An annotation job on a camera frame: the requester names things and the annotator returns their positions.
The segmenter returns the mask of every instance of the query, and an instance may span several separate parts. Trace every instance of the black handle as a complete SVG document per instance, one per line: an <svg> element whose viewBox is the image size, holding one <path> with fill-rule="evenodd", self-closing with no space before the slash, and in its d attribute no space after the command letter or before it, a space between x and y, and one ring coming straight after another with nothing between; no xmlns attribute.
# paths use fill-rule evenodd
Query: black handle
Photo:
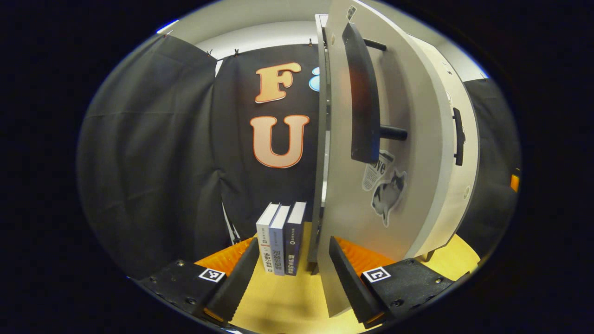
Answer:
<svg viewBox="0 0 594 334"><path fill-rule="evenodd" d="M456 165L462 166L462 160L464 158L464 143L466 142L466 135L464 134L464 128L462 127L462 116L460 111L454 108L454 117L456 123Z"/></svg>
<svg viewBox="0 0 594 334"><path fill-rule="evenodd" d="M379 159L380 138L406 140L406 130L380 125L380 98L373 63L367 47L385 51L384 44L364 39L354 23L347 23L342 33L349 64L352 99L352 136L350 157L373 163Z"/></svg>

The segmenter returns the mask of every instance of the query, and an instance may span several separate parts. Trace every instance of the book spine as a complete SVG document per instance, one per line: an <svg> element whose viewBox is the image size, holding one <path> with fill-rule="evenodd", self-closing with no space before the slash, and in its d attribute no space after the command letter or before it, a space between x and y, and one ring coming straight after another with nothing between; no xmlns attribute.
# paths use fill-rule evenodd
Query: book spine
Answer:
<svg viewBox="0 0 594 334"><path fill-rule="evenodd" d="M285 275L285 252L283 247L283 230L280 228L270 229L270 248L272 251L272 263L274 274Z"/></svg>
<svg viewBox="0 0 594 334"><path fill-rule="evenodd" d="M299 249L301 247L301 235L303 224L285 224L285 274L297 275L299 264Z"/></svg>
<svg viewBox="0 0 594 334"><path fill-rule="evenodd" d="M260 246L260 256L262 257L262 263L264 264L264 270L272 273L274 269L272 267L272 253L270 251L270 235L268 232L268 226L256 225L258 227L258 243Z"/></svg>

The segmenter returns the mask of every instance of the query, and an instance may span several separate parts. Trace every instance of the dark blue book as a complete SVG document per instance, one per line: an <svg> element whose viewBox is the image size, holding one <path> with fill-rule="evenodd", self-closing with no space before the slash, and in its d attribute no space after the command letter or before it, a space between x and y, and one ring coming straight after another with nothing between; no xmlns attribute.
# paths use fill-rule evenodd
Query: dark blue book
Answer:
<svg viewBox="0 0 594 334"><path fill-rule="evenodd" d="M289 219L287 219L283 227L283 233L285 235L285 274L291 276L297 275L299 250L303 237L305 205L305 202L295 202Z"/></svg>

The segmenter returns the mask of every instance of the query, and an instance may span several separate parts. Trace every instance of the orange foam pad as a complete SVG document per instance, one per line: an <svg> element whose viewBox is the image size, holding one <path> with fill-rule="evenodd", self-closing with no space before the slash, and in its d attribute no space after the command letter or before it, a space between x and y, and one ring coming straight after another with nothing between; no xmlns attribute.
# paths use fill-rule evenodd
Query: orange foam pad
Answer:
<svg viewBox="0 0 594 334"><path fill-rule="evenodd" d="M349 260L350 265L353 267L358 277L361 277L361 273L364 271L387 266L396 262L342 238L334 237L334 239L338 242L338 245Z"/></svg>
<svg viewBox="0 0 594 334"><path fill-rule="evenodd" d="M235 265L241 256L244 255L245 250L248 249L248 246L253 239L254 238L250 238L243 240L242 242L238 242L233 246L229 246L224 250L220 250L203 258L202 260L196 261L194 264L218 270L220 272L225 272L227 277L229 277L233 271L233 268L235 268Z"/></svg>
<svg viewBox="0 0 594 334"><path fill-rule="evenodd" d="M515 175L512 175L512 176L511 176L511 184L510 184L511 188L512 188L512 189L513 189L515 192L518 192L518 187L519 187L519 185L520 185L520 178L519 178L519 177L517 177L517 176L515 176Z"/></svg>

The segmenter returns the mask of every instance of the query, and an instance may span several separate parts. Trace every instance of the book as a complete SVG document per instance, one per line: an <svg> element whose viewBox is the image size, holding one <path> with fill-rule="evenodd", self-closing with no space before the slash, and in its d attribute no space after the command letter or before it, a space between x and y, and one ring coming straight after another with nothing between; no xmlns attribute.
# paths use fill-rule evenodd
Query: book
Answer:
<svg viewBox="0 0 594 334"><path fill-rule="evenodd" d="M268 226L274 219L274 216L276 216L276 212L278 211L279 207L279 204L273 204L270 202L256 222L260 256L262 257L262 263L264 263L264 269L269 273L273 273L274 269L272 267L272 253L270 251L270 236L268 233Z"/></svg>
<svg viewBox="0 0 594 334"><path fill-rule="evenodd" d="M283 231L285 235L285 274L291 276L297 275L306 204L306 202L295 202Z"/></svg>
<svg viewBox="0 0 594 334"><path fill-rule="evenodd" d="M270 232L270 250L274 274L285 275L285 244L283 243L283 226L289 215L290 206L282 205L268 228Z"/></svg>

